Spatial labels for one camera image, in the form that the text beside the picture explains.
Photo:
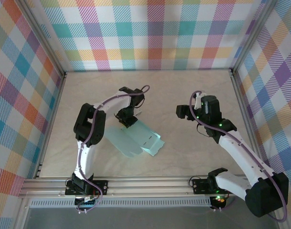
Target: gray floor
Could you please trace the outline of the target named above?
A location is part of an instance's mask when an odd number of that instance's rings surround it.
[[[87,215],[74,208],[31,208],[24,229],[277,229],[268,216],[253,216],[245,202],[222,212],[207,207],[97,208]]]

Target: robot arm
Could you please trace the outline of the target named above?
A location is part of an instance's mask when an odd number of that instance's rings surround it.
[[[94,105],[84,104],[82,106],[74,126],[74,133],[78,145],[77,158],[79,158],[79,154],[81,154],[81,170],[89,181],[91,181],[93,178],[92,166],[95,149],[96,145],[99,143],[104,135],[106,119],[115,115],[119,122],[124,124],[126,128],[133,125],[138,120],[134,116],[134,107],[138,106],[145,97],[143,94],[122,97],[121,95],[137,93],[142,93],[142,90],[132,90],[127,87],[120,88],[119,91],[112,96],[116,96],[117,98],[110,100],[110,102],[108,102],[97,111],[95,120],[93,120],[93,122],[96,123],[94,126],[93,134],[91,135],[90,140],[84,145],[83,149],[80,150],[82,143],[88,138],[90,134],[92,123],[89,122],[89,119],[93,118],[93,114],[96,108],[99,107],[102,103],[97,103]],[[75,171],[72,174],[72,183],[75,185],[75,188],[77,188],[81,193],[85,195],[93,194],[93,187],[85,182],[83,176],[80,173],[78,159]]]
[[[245,180],[237,177],[225,168],[216,169],[210,172],[207,178],[212,193],[227,190],[243,199],[255,216],[261,217],[282,207],[280,196],[270,180],[273,179],[287,203],[289,180],[285,174],[275,173],[247,146],[232,122],[222,118],[219,101],[215,96],[198,93],[195,94],[194,98],[196,100],[194,114],[192,115],[188,105],[179,105],[176,108],[177,116],[181,119],[187,116],[187,119],[191,121],[195,120],[195,116],[199,123],[205,124],[207,134],[233,157],[247,178]],[[208,126],[221,129],[229,135]]]

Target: wire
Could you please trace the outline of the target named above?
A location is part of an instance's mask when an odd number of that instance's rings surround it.
[[[197,126],[196,126],[196,130],[197,130],[197,132],[200,133],[201,135],[205,136],[205,137],[210,137],[210,136],[208,136],[208,135],[204,135],[203,133],[199,132],[199,131],[198,131],[198,127],[199,127],[199,126],[200,126],[200,124],[198,123]]]
[[[96,197],[96,191],[95,191],[95,189],[93,190],[93,196],[94,196],[94,197]],[[94,198],[94,199],[98,199],[98,198],[99,198],[99,196],[100,196],[100,192],[98,192],[98,195],[97,195],[97,197],[96,197],[96,198]]]
[[[86,176],[85,176],[85,174],[84,174],[84,172],[83,172],[83,170],[82,170],[82,167],[81,167],[82,151],[83,151],[83,149],[84,149],[84,145],[85,145],[85,144],[90,140],[90,138],[91,138],[91,136],[92,136],[92,134],[93,134],[93,131],[94,131],[94,125],[95,125],[95,119],[96,119],[97,112],[98,112],[98,110],[99,110],[101,107],[103,107],[105,104],[107,104],[108,102],[110,102],[110,101],[112,101],[112,100],[114,100],[114,99],[121,98],[121,97],[126,97],[126,96],[137,96],[137,95],[142,95],[142,94],[147,93],[147,92],[149,91],[149,89],[151,88],[149,85],[145,85],[145,86],[143,86],[143,87],[141,88],[141,91],[143,91],[143,89],[146,88],[146,87],[147,87],[147,89],[146,89],[144,92],[134,93],[134,94],[120,94],[120,95],[115,95],[115,96],[113,96],[113,97],[111,97],[111,98],[108,98],[107,100],[105,100],[104,102],[102,102],[102,103],[101,103],[101,104],[96,108],[96,110],[95,110],[94,113],[93,113],[93,117],[92,117],[92,125],[91,125],[91,129],[90,129],[90,133],[89,133],[89,136],[86,138],[86,140],[85,140],[84,142],[82,142],[82,144],[81,144],[81,146],[80,146],[80,150],[79,150],[79,153],[78,153],[77,163],[78,163],[78,170],[79,170],[79,172],[80,172],[82,178],[83,178],[83,179],[84,179],[88,184],[92,185],[93,187],[95,187],[95,188],[99,191],[99,193],[100,193],[100,199],[95,203],[94,206],[92,206],[92,207],[89,208],[88,210],[85,209],[85,210],[84,210],[85,213],[88,213],[89,211],[93,210],[93,209],[94,209],[94,208],[95,208],[95,207],[96,207],[96,206],[97,206],[97,205],[102,201],[102,198],[103,198],[103,191],[100,189],[99,186],[93,184],[92,182],[90,182],[90,181],[86,178]],[[80,210],[80,208],[79,208],[79,205],[77,205],[77,210],[78,210],[79,213],[81,212],[81,210]]]
[[[283,206],[283,218],[282,219],[276,219],[274,218],[273,216],[271,216],[270,214],[268,214],[272,219],[276,220],[277,222],[279,223],[283,223],[284,221],[286,221],[287,217],[288,217],[288,210],[287,210],[287,205],[286,205],[286,202],[285,202],[285,199],[284,199],[284,196],[282,195],[282,192],[280,190],[280,188],[278,187],[277,183],[274,181],[274,179],[269,175],[269,173],[265,170],[265,168],[263,167],[263,165],[255,158],[255,156],[250,152],[250,150],[239,140],[237,139],[236,137],[234,137],[232,134],[226,132],[225,130],[222,130],[220,128],[216,128],[216,127],[213,127],[213,126],[210,126],[210,125],[207,125],[206,123],[200,121],[196,115],[194,114],[193,112],[193,107],[192,107],[192,100],[193,100],[193,96],[194,94],[196,93],[202,93],[202,91],[195,91],[192,93],[191,97],[190,97],[190,102],[189,102],[189,108],[190,108],[190,111],[191,111],[191,114],[193,116],[193,118],[201,125],[203,125],[204,127],[207,127],[207,128],[210,128],[212,130],[216,130],[216,131],[219,131],[229,137],[231,137],[234,141],[236,141],[238,143],[239,146],[241,146],[247,153],[248,155],[254,160],[254,162],[259,166],[259,168],[263,171],[263,173],[269,178],[269,180],[272,182],[273,186],[275,187],[276,191],[278,192],[278,195],[281,199],[281,202],[282,202],[282,206]]]
[[[191,178],[189,179],[189,181],[188,181],[188,184],[189,184],[189,186],[191,186],[191,187],[193,187],[193,186],[190,184],[190,182],[191,182],[191,180],[192,180],[193,177],[191,177]]]
[[[72,180],[72,179],[71,179],[71,178],[68,178],[67,180],[65,180],[65,186],[66,186],[66,187],[68,187],[68,186],[67,186],[68,180]]]
[[[140,107],[142,107],[142,105],[144,104],[144,101],[145,101],[145,98],[142,99],[142,103],[141,103],[141,105],[139,105],[139,106],[135,106],[135,108],[140,108]]]

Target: colorful plaid pattern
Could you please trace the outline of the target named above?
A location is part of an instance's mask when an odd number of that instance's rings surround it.
[[[246,42],[248,41],[250,32],[252,31],[253,27],[257,23],[257,20],[258,20],[259,16],[261,15],[262,10],[263,10],[266,2],[267,2],[267,0],[262,0],[261,1],[261,3],[259,5],[259,7],[258,7],[258,9],[257,9],[257,11],[256,11],[256,13],[255,13],[255,15],[254,15],[254,17],[252,19],[252,21],[251,21],[248,29],[246,30],[246,33],[245,33],[245,35],[244,35],[244,37],[243,37],[243,39],[241,41],[241,44],[240,44],[239,48],[237,49],[237,52],[235,54],[234,59],[232,60],[232,63],[230,65],[230,68],[233,68],[234,65],[235,65],[235,63],[237,62],[237,59],[238,59],[239,55],[241,54],[241,51],[242,51],[243,47],[245,46]]]
[[[40,2],[54,49],[85,71],[229,68],[265,0]]]
[[[0,1],[0,229],[34,172],[60,80],[14,0]]]
[[[290,180],[291,219],[291,0],[278,2],[239,75],[261,154]]]

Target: perforated metal strip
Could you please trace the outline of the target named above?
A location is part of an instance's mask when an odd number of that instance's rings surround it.
[[[106,198],[99,203],[100,207],[209,207],[209,197],[192,198]],[[74,206],[74,199],[51,198],[36,199],[30,203],[31,208],[69,208]]]

